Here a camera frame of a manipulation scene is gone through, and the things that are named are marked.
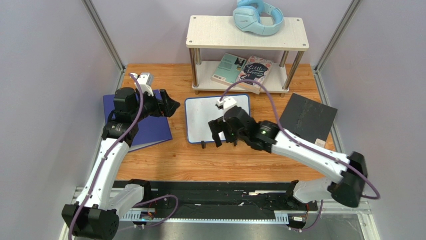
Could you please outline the blue framed whiteboard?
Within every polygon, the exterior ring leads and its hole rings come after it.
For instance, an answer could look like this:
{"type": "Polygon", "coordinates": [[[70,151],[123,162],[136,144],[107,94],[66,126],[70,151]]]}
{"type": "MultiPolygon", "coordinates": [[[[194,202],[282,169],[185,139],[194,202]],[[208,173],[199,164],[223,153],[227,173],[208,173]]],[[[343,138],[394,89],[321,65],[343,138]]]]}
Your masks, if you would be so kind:
{"type": "Polygon", "coordinates": [[[184,102],[187,141],[193,145],[200,145],[202,149],[208,143],[214,143],[209,122],[222,117],[223,110],[216,106],[221,97],[193,97],[184,102]]]}

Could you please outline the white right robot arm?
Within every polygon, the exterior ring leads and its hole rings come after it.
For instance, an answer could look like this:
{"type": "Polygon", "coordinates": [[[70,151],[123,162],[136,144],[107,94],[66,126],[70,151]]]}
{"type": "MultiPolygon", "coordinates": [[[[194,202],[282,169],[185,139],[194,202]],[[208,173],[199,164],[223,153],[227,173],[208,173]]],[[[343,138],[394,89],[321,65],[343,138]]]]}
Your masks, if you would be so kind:
{"type": "Polygon", "coordinates": [[[319,147],[281,130],[277,123],[255,121],[241,107],[234,106],[208,123],[217,147],[227,143],[244,142],[255,151],[284,156],[321,173],[324,177],[311,181],[292,181],[291,198],[307,204],[315,200],[335,200],[348,208],[358,208],[368,182],[365,156],[350,155],[319,147]]]}

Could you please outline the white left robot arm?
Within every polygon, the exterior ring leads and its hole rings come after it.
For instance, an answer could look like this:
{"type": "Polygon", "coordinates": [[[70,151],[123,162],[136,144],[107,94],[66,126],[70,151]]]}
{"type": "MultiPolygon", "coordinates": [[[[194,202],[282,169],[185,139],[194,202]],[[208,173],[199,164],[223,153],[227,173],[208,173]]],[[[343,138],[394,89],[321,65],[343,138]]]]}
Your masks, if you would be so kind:
{"type": "Polygon", "coordinates": [[[75,203],[66,204],[61,213],[70,240],[112,240],[125,214],[134,207],[156,202],[151,183],[146,180],[131,180],[114,198],[111,192],[119,168],[139,136],[141,123],[159,118],[163,126],[181,106],[165,89],[140,92],[131,87],[106,95],[104,102],[112,107],[102,131],[95,166],[75,203]]]}

